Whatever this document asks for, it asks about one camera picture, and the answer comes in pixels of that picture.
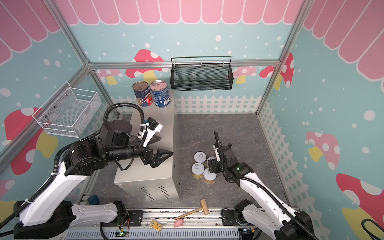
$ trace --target white picket fence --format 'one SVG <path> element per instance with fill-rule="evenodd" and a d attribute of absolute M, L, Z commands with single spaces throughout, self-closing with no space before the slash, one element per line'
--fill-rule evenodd
<path fill-rule="evenodd" d="M 136 103 L 136 99 L 131 99 L 130 97 L 122 98 L 119 96 L 118 99 L 112 97 L 113 103 Z M 216 98 L 215 96 L 208 98 L 204 96 L 200 98 L 197 96 L 196 98 L 192 98 L 189 96 L 188 98 L 181 97 L 175 99 L 177 111 L 180 114 L 186 113 L 254 113 L 256 112 L 262 97 L 258 96 L 254 98 L 251 96 L 250 98 L 246 98 L 243 96 L 239 98 L 235 96 L 231 98 L 230 96 L 223 98 L 220 96 Z M 131 108 L 119 108 L 120 113 L 132 113 Z"/>
<path fill-rule="evenodd" d="M 278 120 L 275 120 L 275 114 L 272 114 L 272 110 L 270 103 L 266 102 L 259 117 L 277 171 L 279 171 L 281 180 L 287 188 L 289 200 L 294 207 L 299 207 L 311 217 L 316 236 L 323 240 L 329 240 L 328 235 L 331 231 L 321 224 L 322 213 L 316 211 L 313 206 L 315 198 L 309 196 L 307 192 L 308 184 L 304 184 L 302 181 L 303 173 L 297 171 L 298 162 L 293 161 L 293 152 L 288 150 L 289 143 L 284 141 L 285 135 L 281 134 L 281 127 L 278 126 Z"/>

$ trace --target large tin can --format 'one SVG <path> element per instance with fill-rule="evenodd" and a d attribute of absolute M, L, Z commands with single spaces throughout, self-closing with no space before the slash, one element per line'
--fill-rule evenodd
<path fill-rule="evenodd" d="M 163 80 L 156 80 L 149 85 L 152 99 L 159 108 L 165 108 L 170 104 L 167 83 Z"/>
<path fill-rule="evenodd" d="M 152 104 L 152 96 L 148 83 L 142 81 L 137 82 L 132 85 L 132 88 L 140 106 L 147 107 Z"/>

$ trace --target marble-patterned floor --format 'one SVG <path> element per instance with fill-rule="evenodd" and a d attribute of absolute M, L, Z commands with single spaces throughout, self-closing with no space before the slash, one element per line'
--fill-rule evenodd
<path fill-rule="evenodd" d="M 130 115 L 123 119 L 129 121 Z M 256 202 L 236 184 L 228 183 L 217 175 L 216 181 L 208 185 L 195 179 L 191 173 L 194 154 L 198 151 L 214 156 L 212 145 L 214 131 L 219 133 L 223 145 L 232 144 L 239 162 L 246 162 L 264 184 L 280 199 L 286 201 L 281 182 L 269 154 L 265 139 L 255 114 L 180 114 L 180 161 L 181 161 L 181 201 L 162 204 L 142 204 L 113 184 L 117 165 L 109 164 L 102 169 L 92 189 L 100 204 L 121 200 L 129 208 L 179 208 L 199 207 L 200 199 L 206 199 L 208 207 L 234 207 L 243 199 Z"/>

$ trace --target wooden hammer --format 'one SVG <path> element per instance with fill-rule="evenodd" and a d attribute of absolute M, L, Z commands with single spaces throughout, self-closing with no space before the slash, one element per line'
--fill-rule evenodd
<path fill-rule="evenodd" d="M 208 215 L 209 214 L 209 210 L 208 210 L 207 202 L 205 201 L 205 199 L 200 200 L 200 203 L 201 203 L 201 208 L 195 209 L 195 210 L 190 211 L 190 212 L 188 212 L 186 214 L 183 214 L 181 216 L 175 217 L 175 220 L 181 219 L 183 217 L 186 217 L 186 216 L 188 216 L 188 215 L 190 215 L 192 213 L 198 212 L 200 210 L 203 210 L 204 215 Z"/>

